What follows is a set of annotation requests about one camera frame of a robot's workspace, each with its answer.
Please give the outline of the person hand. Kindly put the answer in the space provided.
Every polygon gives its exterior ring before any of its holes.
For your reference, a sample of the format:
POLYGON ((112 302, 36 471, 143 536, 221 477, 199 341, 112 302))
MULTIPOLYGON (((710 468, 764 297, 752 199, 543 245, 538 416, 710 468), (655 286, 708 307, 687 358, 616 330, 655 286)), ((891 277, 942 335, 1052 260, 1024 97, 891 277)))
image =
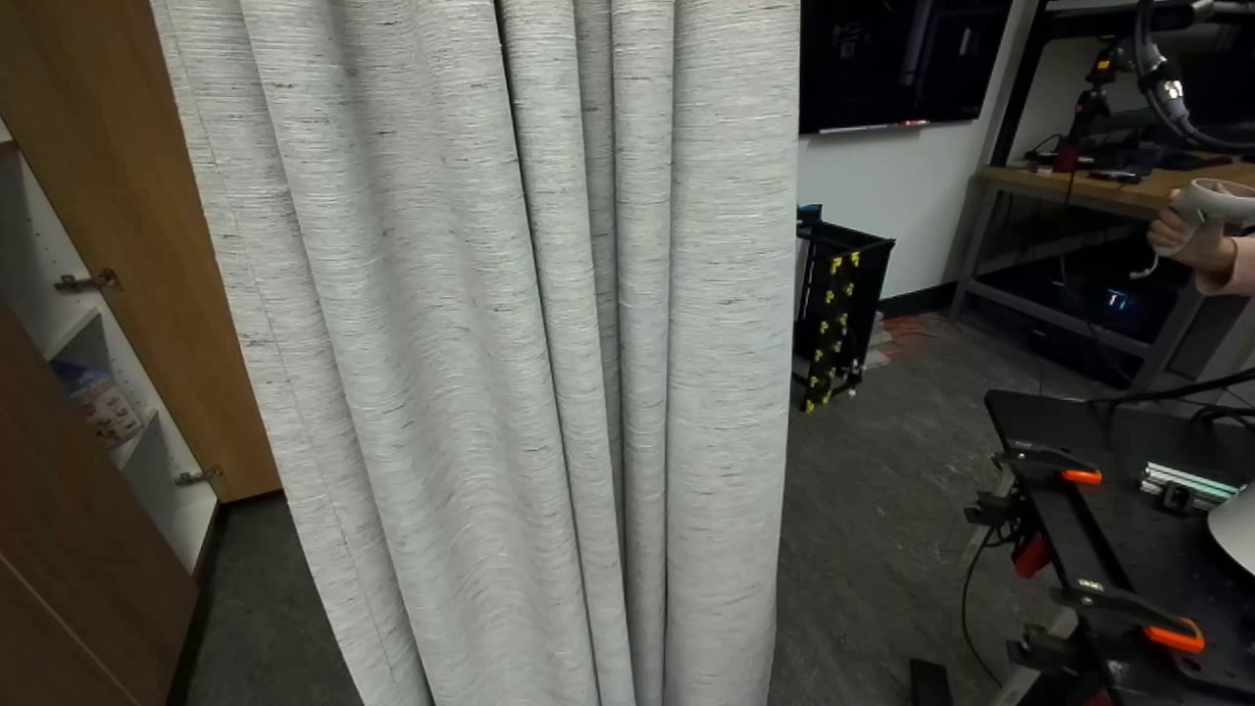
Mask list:
POLYGON ((1151 222, 1151 246, 1198 273, 1227 277, 1237 267, 1237 239, 1220 222, 1198 222, 1182 213, 1163 213, 1151 222))

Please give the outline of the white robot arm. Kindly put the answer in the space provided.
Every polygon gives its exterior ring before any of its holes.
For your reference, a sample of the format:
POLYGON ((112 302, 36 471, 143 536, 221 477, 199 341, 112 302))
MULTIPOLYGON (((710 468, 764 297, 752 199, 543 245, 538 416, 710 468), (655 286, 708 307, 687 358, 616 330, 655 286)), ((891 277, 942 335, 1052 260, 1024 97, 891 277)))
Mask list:
POLYGON ((1255 577, 1255 486, 1207 509, 1214 540, 1255 577))

